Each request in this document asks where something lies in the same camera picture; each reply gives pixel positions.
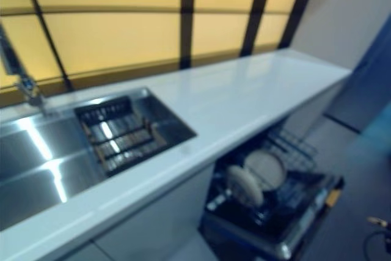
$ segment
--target cable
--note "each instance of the cable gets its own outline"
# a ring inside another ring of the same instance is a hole
[[[376,224],[377,226],[384,227],[385,229],[387,229],[391,232],[391,223],[388,223],[384,219],[370,216],[367,218],[367,221],[369,221],[370,223]]]
[[[371,259],[369,258],[369,254],[368,254],[368,244],[369,244],[369,241],[377,236],[377,235],[385,235],[387,236],[388,233],[384,230],[377,230],[369,235],[367,235],[364,239],[364,242],[362,243],[362,249],[363,249],[363,253],[364,253],[364,257],[365,257],[365,260],[366,261],[371,261]]]

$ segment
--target dish drying rack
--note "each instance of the dish drying rack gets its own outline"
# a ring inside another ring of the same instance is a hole
[[[300,175],[301,173],[310,174],[316,171],[314,157],[318,153],[317,149],[281,126],[276,126],[247,141],[216,162],[213,183],[206,205],[207,210],[213,211],[227,200],[235,201],[231,191],[226,187],[225,171],[232,164],[243,166],[246,156],[256,149],[267,150],[277,156],[283,162],[288,173]],[[267,184],[267,180],[262,178],[261,175],[257,175],[257,177],[264,184]],[[270,202],[275,202],[276,199],[292,200],[292,197],[295,196],[287,190],[286,185],[274,191],[263,192],[263,194],[266,201],[261,207],[243,209],[253,210],[253,213],[259,215]]]
[[[133,109],[128,97],[75,109],[96,156],[108,176],[168,148],[155,124]]]

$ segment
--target white wall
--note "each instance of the white wall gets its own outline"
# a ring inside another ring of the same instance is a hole
[[[291,47],[353,69],[390,14],[391,0],[310,0]],[[341,88],[307,103],[285,127],[305,135]]]

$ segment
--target stainless steel sink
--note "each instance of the stainless steel sink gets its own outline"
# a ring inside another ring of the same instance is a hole
[[[195,135],[146,88],[5,122],[0,230]]]

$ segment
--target floor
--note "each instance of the floor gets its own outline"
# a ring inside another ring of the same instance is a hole
[[[343,175],[346,185],[302,261],[364,261],[363,240],[379,230],[366,218],[391,221],[391,103],[362,134],[322,117],[306,141],[319,151],[318,169]],[[254,260],[232,242],[213,249],[223,261]],[[371,240],[369,255],[375,261],[391,260],[382,237]]]
[[[167,261],[217,261],[202,236],[195,234],[179,251]]]

